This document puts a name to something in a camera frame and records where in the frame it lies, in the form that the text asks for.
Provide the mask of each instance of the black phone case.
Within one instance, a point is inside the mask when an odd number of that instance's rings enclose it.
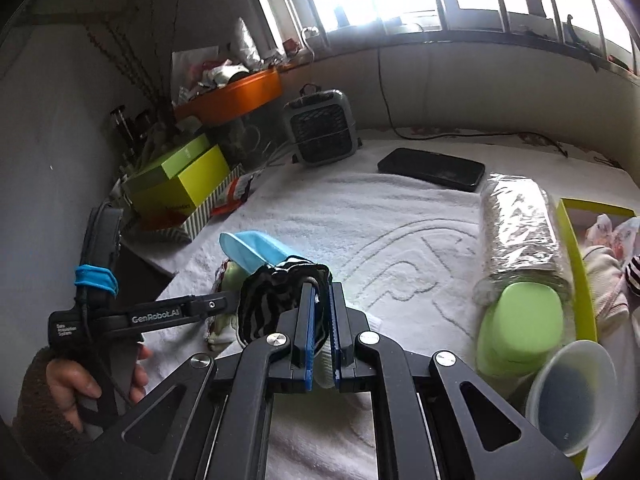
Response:
[[[408,163],[407,160],[411,157],[415,162],[417,156],[422,162],[420,168],[416,168],[415,164]],[[433,165],[434,162],[437,162],[441,167],[447,166],[447,169],[450,170],[447,171],[447,175],[450,176],[442,176],[431,171],[430,165]],[[378,163],[380,173],[408,176],[469,192],[476,190],[484,176],[484,170],[484,164],[475,160],[409,148],[397,148]]]

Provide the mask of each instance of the black cable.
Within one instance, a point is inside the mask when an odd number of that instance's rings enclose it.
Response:
[[[389,101],[386,100],[385,87],[382,84],[382,67],[381,67],[381,63],[380,63],[380,47],[378,47],[378,83],[380,85],[380,93],[382,94],[382,100],[385,102],[386,117],[387,117],[387,119],[389,119],[389,126],[391,126],[391,129],[394,131],[394,133],[398,137],[402,137],[403,139],[408,139],[408,137],[400,135],[398,130],[396,130],[396,126],[394,125],[394,120],[391,118],[391,110],[389,109]]]
[[[385,102],[386,116],[387,116],[387,118],[389,120],[389,126],[391,126],[391,129],[394,131],[394,133],[398,137],[400,137],[401,139],[405,139],[405,140],[433,140],[433,139],[441,139],[443,137],[505,137],[505,136],[512,136],[512,135],[527,134],[527,135],[535,135],[537,137],[545,139],[552,146],[554,146],[560,153],[562,153],[565,158],[569,158],[569,153],[566,150],[564,150],[562,148],[562,146],[560,146],[560,144],[557,141],[547,137],[545,134],[539,134],[538,132],[497,132],[497,133],[485,133],[485,134],[437,134],[437,135],[430,136],[430,137],[408,137],[408,136],[405,136],[405,135],[401,134],[396,129],[394,121],[391,118],[391,110],[389,109],[389,102],[386,100],[385,87],[384,87],[384,85],[382,83],[382,67],[381,67],[381,63],[380,63],[380,47],[378,47],[377,51],[378,51],[378,83],[380,85],[380,93],[382,94],[382,100]]]
[[[94,345],[94,338],[92,337],[91,331],[89,329],[88,311],[89,311],[89,308],[87,307],[86,304],[84,304],[82,306],[82,327],[84,328],[84,333],[86,334],[86,337],[89,340],[89,348],[92,350],[95,360],[97,361],[98,365],[102,369],[102,373],[105,375],[105,377],[107,377],[107,379],[111,383],[111,386],[113,386],[113,389],[118,393],[118,395],[122,398],[122,400],[124,400],[125,404],[129,408],[133,408],[133,402],[131,402],[131,400],[129,399],[129,396],[124,393],[124,390],[116,382],[116,379],[113,377],[113,375],[111,375],[111,372],[107,368],[106,363],[102,360],[102,357],[100,357],[100,354],[98,353],[98,349]]]

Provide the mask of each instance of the hand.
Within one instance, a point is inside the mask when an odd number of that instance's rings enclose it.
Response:
[[[138,359],[144,360],[151,357],[153,352],[144,345],[140,345]],[[82,433],[82,420],[78,415],[76,407],[76,392],[92,399],[97,399],[102,395],[102,390],[91,374],[75,361],[68,359],[53,359],[47,364],[46,370],[47,384],[54,402],[62,411],[62,415],[80,433]],[[131,390],[129,398],[131,402],[137,404],[145,396],[145,386],[149,382],[149,377],[145,369],[136,364],[133,371]]]

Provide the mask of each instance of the window sill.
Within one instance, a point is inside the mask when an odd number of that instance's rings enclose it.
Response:
[[[424,32],[401,33],[389,36],[380,36],[374,34],[359,34],[357,36],[345,37],[340,43],[334,42],[334,32],[329,34],[332,47],[330,50],[318,47],[315,53],[315,61],[328,59],[331,57],[343,56],[344,54],[353,54],[363,50],[371,50],[379,47],[399,46],[404,44],[415,43],[497,43],[512,44],[514,46],[524,46],[545,50],[561,56],[572,57],[584,63],[594,65],[598,69],[607,70],[619,75],[627,80],[640,86],[640,77],[634,75],[608,60],[594,54],[588,54],[586,51],[576,48],[568,44],[558,43],[555,40],[547,40],[534,35],[527,34],[505,34],[502,31],[488,30],[434,30]],[[280,72],[289,72],[300,66],[310,63],[309,54],[303,49],[298,56],[301,60],[296,62],[293,59],[287,64],[278,67]]]

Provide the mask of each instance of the green container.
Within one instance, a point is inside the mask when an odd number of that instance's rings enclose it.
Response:
[[[484,314],[476,354],[478,371],[490,377],[522,377],[539,370],[562,338],[562,304],[541,283],[504,289]]]
[[[171,180],[210,147],[207,134],[201,134],[184,146],[159,156],[123,184],[125,192],[131,196]]]

